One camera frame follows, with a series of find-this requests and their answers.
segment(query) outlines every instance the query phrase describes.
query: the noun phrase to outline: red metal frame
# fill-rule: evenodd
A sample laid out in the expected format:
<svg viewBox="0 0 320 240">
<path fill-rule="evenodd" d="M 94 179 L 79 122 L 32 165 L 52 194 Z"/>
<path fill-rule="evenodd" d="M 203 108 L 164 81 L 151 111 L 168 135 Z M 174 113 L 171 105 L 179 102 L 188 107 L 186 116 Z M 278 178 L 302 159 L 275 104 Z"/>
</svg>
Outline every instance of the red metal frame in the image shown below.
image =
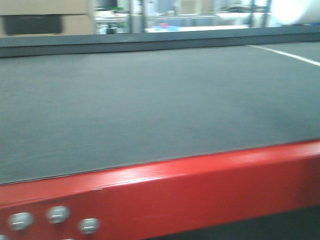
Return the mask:
<svg viewBox="0 0 320 240">
<path fill-rule="evenodd" d="M 46 220 L 67 206 L 70 217 Z M 14 240 L 140 240 L 320 205 L 320 140 L 186 157 L 0 186 L 0 235 Z M 8 217 L 34 223 L 13 232 Z M 98 218 L 82 235 L 77 224 Z"/>
</svg>

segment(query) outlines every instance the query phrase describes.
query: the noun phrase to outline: cardboard box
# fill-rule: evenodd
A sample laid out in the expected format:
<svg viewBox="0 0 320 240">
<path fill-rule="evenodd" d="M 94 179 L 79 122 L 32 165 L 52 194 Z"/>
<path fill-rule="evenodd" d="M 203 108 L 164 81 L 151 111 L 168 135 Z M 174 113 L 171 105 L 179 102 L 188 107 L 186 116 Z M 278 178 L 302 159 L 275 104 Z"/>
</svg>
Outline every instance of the cardboard box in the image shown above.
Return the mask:
<svg viewBox="0 0 320 240">
<path fill-rule="evenodd" d="M 36 37 L 36 36 L 57 36 L 57 35 L 92 35 L 95 33 L 95 22 L 91 0 L 0 0 L 0 38 L 3 37 Z M 41 18 L 46 16 L 59 16 L 61 21 L 58 32 L 35 33 L 35 34 L 14 34 L 8 35 L 5 28 L 5 18 L 8 21 L 15 18 L 39 17 L 38 24 L 41 25 Z"/>
<path fill-rule="evenodd" d="M 94 34 L 93 18 L 85 14 L 62 15 L 63 32 L 62 33 L 44 33 L 44 34 L 17 34 L 7 35 L 5 29 L 0 27 L 0 38 L 12 37 L 43 37 L 43 36 L 67 36 L 67 35 L 91 35 Z M 4 17 L 0 16 L 0 26 L 4 25 Z"/>
<path fill-rule="evenodd" d="M 91 0 L 0 0 L 0 15 L 90 14 Z"/>
</svg>

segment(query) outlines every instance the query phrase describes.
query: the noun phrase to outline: red table edge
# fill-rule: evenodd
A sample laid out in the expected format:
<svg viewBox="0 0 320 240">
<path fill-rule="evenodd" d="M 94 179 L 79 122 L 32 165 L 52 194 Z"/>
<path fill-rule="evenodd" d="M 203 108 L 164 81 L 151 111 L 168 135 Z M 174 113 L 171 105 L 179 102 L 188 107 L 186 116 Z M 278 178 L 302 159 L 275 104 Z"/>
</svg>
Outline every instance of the red table edge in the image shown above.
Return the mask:
<svg viewBox="0 0 320 240">
<path fill-rule="evenodd" d="M 139 237 L 156 237 L 160 233 L 182 232 L 320 205 L 319 173 L 320 139 L 316 139 L 0 185 L 0 213 L 10 208 L 63 197 L 90 195 L 97 190 L 119 191 L 130 196 L 132 189 L 136 189 L 141 205 L 152 206 L 154 201 L 163 212 L 174 208 L 181 210 L 183 205 L 185 209 L 190 205 L 195 207 L 188 212 L 177 211 L 167 221 L 181 221 L 191 215 L 197 219 L 196 222 L 190 219 L 165 226 L 164 220 L 155 215 L 155 223 L 163 223 L 163 226 L 157 230 L 151 228 Z M 176 197 L 171 202 L 162 202 L 165 191 Z M 188 196 L 201 196 L 201 200 L 184 200 L 186 191 Z M 227 198 L 218 200 L 217 193 Z M 244 195 L 248 194 L 252 197 L 249 196 L 251 199 L 245 201 Z M 221 211 L 226 204 L 224 202 L 230 199 L 232 204 L 228 203 L 226 212 L 208 215 L 212 211 Z M 119 210 L 117 214 L 115 218 L 119 219 L 125 213 Z"/>
</svg>

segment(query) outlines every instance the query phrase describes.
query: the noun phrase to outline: table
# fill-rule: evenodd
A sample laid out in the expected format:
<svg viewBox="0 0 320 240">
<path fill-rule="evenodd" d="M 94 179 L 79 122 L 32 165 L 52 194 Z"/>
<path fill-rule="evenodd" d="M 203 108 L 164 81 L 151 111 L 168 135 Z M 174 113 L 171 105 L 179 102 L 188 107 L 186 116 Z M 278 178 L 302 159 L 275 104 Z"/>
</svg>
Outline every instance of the table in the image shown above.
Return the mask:
<svg viewBox="0 0 320 240">
<path fill-rule="evenodd" d="M 319 43 L 285 46 L 319 61 Z M 0 66 L 0 183 L 320 137 L 320 68 L 249 46 Z"/>
<path fill-rule="evenodd" d="M 211 31 L 211 30 L 230 30 L 230 29 L 247 29 L 246 25 L 229 25 L 229 26 L 182 26 L 178 28 L 179 32 Z M 155 28 L 146 28 L 146 33 L 159 33 L 161 31 Z"/>
</svg>

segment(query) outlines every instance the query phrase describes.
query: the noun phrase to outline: metal pole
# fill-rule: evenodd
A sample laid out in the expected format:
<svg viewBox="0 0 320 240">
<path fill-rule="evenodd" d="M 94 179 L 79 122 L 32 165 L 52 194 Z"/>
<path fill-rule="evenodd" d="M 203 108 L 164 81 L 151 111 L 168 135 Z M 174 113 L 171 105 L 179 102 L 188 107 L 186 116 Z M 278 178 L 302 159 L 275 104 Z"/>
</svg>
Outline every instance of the metal pole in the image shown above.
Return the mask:
<svg viewBox="0 0 320 240">
<path fill-rule="evenodd" d="M 250 8 L 251 14 L 250 14 L 250 19 L 249 19 L 250 28 L 254 27 L 255 4 L 256 4 L 256 1 L 255 0 L 251 0 L 251 8 Z"/>
<path fill-rule="evenodd" d="M 267 0 L 266 8 L 265 8 L 264 15 L 263 15 L 263 22 L 262 22 L 263 28 L 265 28 L 267 26 L 268 17 L 269 17 L 269 13 L 270 13 L 270 9 L 271 9 L 271 4 L 272 4 L 272 0 Z"/>
<path fill-rule="evenodd" d="M 129 7 L 129 17 L 128 17 L 128 26 L 129 26 L 129 33 L 133 33 L 133 21 L 132 21 L 132 14 L 133 14 L 133 8 L 132 8 L 132 0 L 128 0 L 128 7 Z"/>
</svg>

